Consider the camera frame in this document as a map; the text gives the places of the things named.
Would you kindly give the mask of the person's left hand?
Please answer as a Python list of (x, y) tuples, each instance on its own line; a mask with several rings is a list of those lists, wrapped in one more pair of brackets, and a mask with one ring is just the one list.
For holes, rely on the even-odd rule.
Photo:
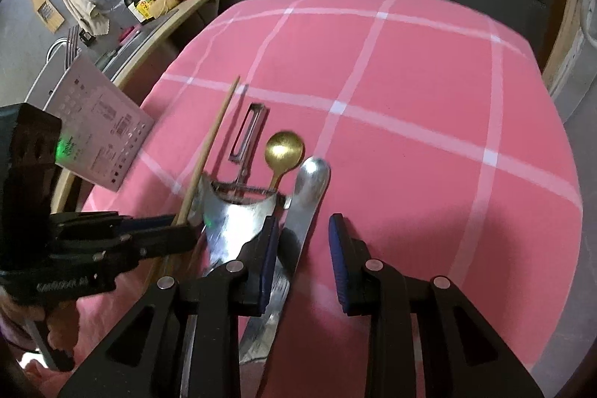
[(39, 306), (21, 306), (1, 288), (1, 336), (14, 358), (20, 360), (37, 345), (29, 334), (27, 321), (40, 321), (47, 326), (47, 343), (53, 350), (74, 355), (78, 344), (80, 312), (76, 301), (61, 302), (50, 310)]

